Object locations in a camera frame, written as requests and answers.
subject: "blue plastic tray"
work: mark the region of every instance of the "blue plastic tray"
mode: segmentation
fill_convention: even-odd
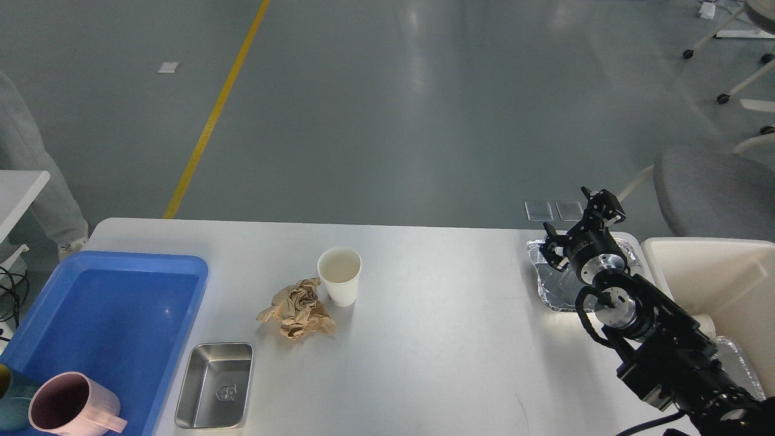
[[[39,382],[83,372],[119,397],[129,422],[123,434],[150,436],[207,274],[193,256],[73,254],[54,270],[0,361]]]

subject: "table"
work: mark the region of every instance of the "table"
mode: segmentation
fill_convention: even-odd
[[[19,222],[49,178],[48,171],[0,170],[0,241]]]
[[[616,378],[620,361],[573,313],[536,293],[525,242],[539,230],[378,227],[112,218],[87,249],[194,254],[205,296],[158,435],[616,434],[664,414]],[[628,240],[639,255],[637,242]],[[326,303],[339,331],[291,342],[256,315],[318,256],[363,259],[358,300]],[[253,346],[244,428],[174,423],[188,354],[206,342]],[[697,434],[686,418],[674,424]],[[662,434],[656,429],[642,434]]]

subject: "black cable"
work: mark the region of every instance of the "black cable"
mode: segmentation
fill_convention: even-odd
[[[12,273],[2,266],[0,266],[0,272],[2,273],[1,275],[8,277],[9,281],[11,282],[10,288],[6,288],[5,286],[0,285],[0,289],[5,290],[12,299],[11,309],[0,316],[0,321],[5,322],[13,319],[16,328],[19,328],[19,318],[21,316],[20,312],[24,302],[27,301],[27,296],[29,295],[29,280],[27,278],[27,274]],[[22,282],[24,282],[26,285],[24,297],[20,297],[19,292],[17,292],[17,285],[21,284]]]
[[[658,427],[660,425],[667,424],[675,420],[679,420],[685,415],[686,415],[686,412],[684,412],[683,410],[678,410],[678,412],[675,414],[668,415],[666,417],[661,417],[659,419],[651,420],[649,422],[644,422],[643,424],[638,424],[635,427],[630,427],[621,433],[617,433],[616,436],[630,436],[630,434],[639,433],[640,431],[648,430],[650,428]]]

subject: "logo on tray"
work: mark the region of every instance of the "logo on tray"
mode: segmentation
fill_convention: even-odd
[[[234,396],[236,394],[237,386],[227,385],[221,386],[221,389],[218,389],[218,392],[215,393],[215,396],[218,397],[219,401],[234,401]]]

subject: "white paper cup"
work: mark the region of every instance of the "white paper cup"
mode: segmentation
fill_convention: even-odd
[[[328,249],[318,259],[318,274],[334,304],[347,307],[355,303],[360,276],[360,256],[357,251],[349,247]]]

